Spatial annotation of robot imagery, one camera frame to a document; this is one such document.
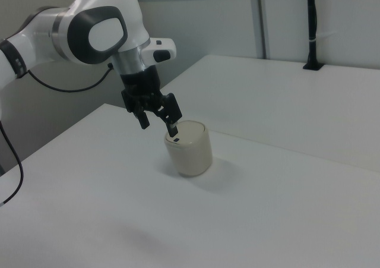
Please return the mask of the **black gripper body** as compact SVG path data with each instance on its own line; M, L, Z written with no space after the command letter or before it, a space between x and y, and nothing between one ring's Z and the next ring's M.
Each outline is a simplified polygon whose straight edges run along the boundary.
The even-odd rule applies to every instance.
M156 66L150 66L135 74L121 75L125 89L122 98L128 112L135 112L142 107L144 111L154 112L159 109L160 79Z

